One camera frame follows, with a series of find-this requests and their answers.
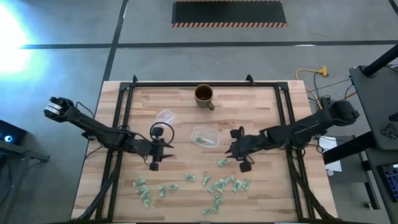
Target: gray floor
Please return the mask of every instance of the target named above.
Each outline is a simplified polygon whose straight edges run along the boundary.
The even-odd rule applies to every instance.
[[[172,1],[130,0],[119,42],[398,38],[398,29],[392,28],[398,16],[388,0],[282,2],[289,23],[286,29],[173,29]],[[20,26],[12,29],[6,40],[23,34],[20,44],[108,44],[113,39],[121,3],[122,0],[7,0],[0,2],[0,9],[6,9]],[[317,77],[317,85],[322,87],[348,78],[349,68],[366,65],[391,47],[118,49],[109,79],[131,80],[137,75],[139,80],[242,80],[251,74],[257,80],[291,80],[300,68],[326,65],[330,76]],[[87,141],[78,128],[44,118],[43,109],[51,96],[81,101],[95,109],[108,54],[109,49],[13,50],[7,55],[0,52],[0,94],[7,96],[0,100],[0,119],[26,129],[31,133],[29,141],[34,142],[31,147],[51,155],[48,164],[31,169],[25,178],[10,223],[69,219]],[[312,73],[303,72],[300,77],[313,88]],[[350,85],[350,81],[340,83],[320,90],[320,94],[340,99]],[[330,128],[329,135],[358,135],[369,130],[358,98],[349,100],[361,117],[354,125]],[[389,223],[383,210],[369,211],[361,206],[367,200],[362,185],[331,187],[340,218]]]

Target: black box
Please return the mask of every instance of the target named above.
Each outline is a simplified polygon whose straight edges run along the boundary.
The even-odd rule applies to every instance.
[[[0,141],[20,146],[27,131],[0,120]]]

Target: wooden tabletop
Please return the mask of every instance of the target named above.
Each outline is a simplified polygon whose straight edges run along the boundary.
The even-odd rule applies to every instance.
[[[303,81],[288,81],[294,115],[302,119],[311,115]],[[111,126],[116,107],[120,82],[105,82],[98,103],[96,119]],[[149,171],[142,158],[124,153],[118,196],[114,211],[114,222],[294,222],[295,214],[292,188],[285,152],[274,149],[260,151],[252,155],[255,164],[252,171],[241,173],[239,162],[230,159],[224,167],[216,161],[225,158],[225,152],[233,141],[231,129],[244,126],[246,134],[258,134],[260,129],[279,125],[279,115],[275,91],[270,87],[213,87],[215,110],[199,108],[191,87],[144,87],[135,88],[130,110],[129,126],[149,138],[149,128],[157,113],[164,109],[175,115],[173,128],[174,149],[165,149],[165,154],[173,154],[160,163],[159,171]],[[282,93],[285,117],[289,122],[287,108]],[[193,128],[205,126],[217,129],[222,136],[220,146],[205,148],[190,142]],[[170,139],[170,129],[165,130],[164,138]],[[88,153],[99,146],[90,142]],[[322,155],[314,147],[308,147],[304,157],[310,188],[320,203],[336,216],[336,208],[331,194]],[[98,193],[103,175],[106,150],[93,153],[84,163],[80,184],[73,207],[72,218],[78,217]],[[184,179],[184,173],[196,175],[196,182]],[[234,174],[235,178],[251,179],[250,188],[236,193],[229,184],[222,193],[224,203],[217,214],[204,216],[202,210],[212,207],[214,194],[202,186],[204,176],[211,174],[215,180]],[[150,188],[152,203],[144,207],[140,195],[132,183],[140,176],[146,179]],[[159,197],[159,187],[178,184],[179,189],[167,191],[165,198]],[[305,201],[301,192],[304,213]]]

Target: mug handle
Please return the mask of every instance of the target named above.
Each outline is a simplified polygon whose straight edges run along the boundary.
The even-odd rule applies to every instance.
[[[211,111],[214,110],[214,105],[213,105],[212,102],[207,102],[207,107],[209,107],[209,109],[210,109]]]

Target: clear plastic container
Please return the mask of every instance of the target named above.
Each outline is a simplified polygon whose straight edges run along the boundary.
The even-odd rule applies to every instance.
[[[206,127],[195,127],[191,133],[191,142],[203,147],[217,147],[221,141],[221,133]]]
[[[174,114],[171,111],[162,110],[159,114],[157,114],[156,120],[154,121],[154,123],[156,123],[156,122],[165,122],[165,123],[167,123],[169,125],[172,125],[173,122],[174,122],[174,118],[175,118],[175,116],[174,116]],[[168,126],[164,125],[164,124],[156,124],[155,127],[161,127],[161,128],[164,128],[164,129],[168,128]]]

